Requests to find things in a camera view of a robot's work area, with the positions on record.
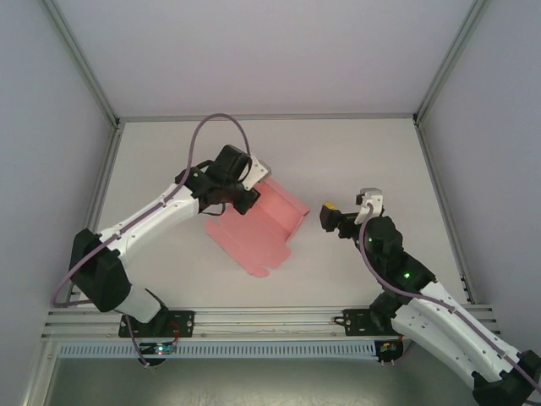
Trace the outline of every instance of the gray wall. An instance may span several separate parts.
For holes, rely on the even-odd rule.
[[[541,2],[494,0],[426,135],[474,287],[541,353]]]
[[[0,38],[0,403],[11,406],[109,127],[37,1],[1,1]]]

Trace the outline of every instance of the white tabletop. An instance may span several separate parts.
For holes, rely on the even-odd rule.
[[[101,213],[110,227],[155,199],[186,165],[196,122],[127,123]],[[205,232],[197,216],[140,251],[130,281],[171,307],[369,305],[381,288],[351,241],[321,229],[321,204],[356,211],[364,187],[384,192],[385,214],[404,246],[459,302],[462,283],[411,119],[242,121],[252,152],[273,179],[310,206],[288,243],[291,256],[265,278],[248,275]],[[243,148],[236,127],[210,122],[194,163],[214,159],[225,144]]]

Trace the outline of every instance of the black bracket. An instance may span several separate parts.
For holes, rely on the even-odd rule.
[[[402,340],[396,341],[376,341],[375,354],[378,362],[392,362],[400,359],[404,355],[404,343]]]
[[[348,337],[399,335],[392,328],[377,326],[372,320],[370,309],[345,309],[342,314],[342,317],[335,317],[333,321],[344,327]]]
[[[167,322],[159,332],[153,331],[148,324],[141,323],[131,316],[128,317],[136,338],[174,338],[177,334],[177,328],[170,324],[170,321],[180,327],[180,338],[190,338],[194,333],[195,312],[191,310],[169,310]],[[118,336],[129,338],[128,326],[124,321],[120,322]]]

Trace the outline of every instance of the floor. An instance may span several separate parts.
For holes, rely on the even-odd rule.
[[[160,195],[184,168],[197,123],[128,123],[123,132],[99,229],[121,222]],[[175,225],[139,250],[131,283],[170,307],[310,307],[369,305],[381,287],[350,241],[320,225],[326,201],[358,211],[355,194],[383,190],[385,214],[460,303],[465,295],[411,119],[243,121],[253,153],[272,178],[311,212],[287,243],[291,256],[268,277],[251,277],[205,231],[206,216]],[[208,123],[194,162],[214,159],[237,128]]]
[[[62,359],[47,406],[474,406],[470,390],[421,348],[374,361]]]

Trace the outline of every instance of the ventilated strip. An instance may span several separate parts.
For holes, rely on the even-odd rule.
[[[65,343],[58,358],[133,358],[134,346],[131,343]],[[377,359],[374,341],[347,342],[212,342],[180,343],[175,354],[168,358],[351,358]],[[164,358],[164,355],[149,355],[147,358]]]

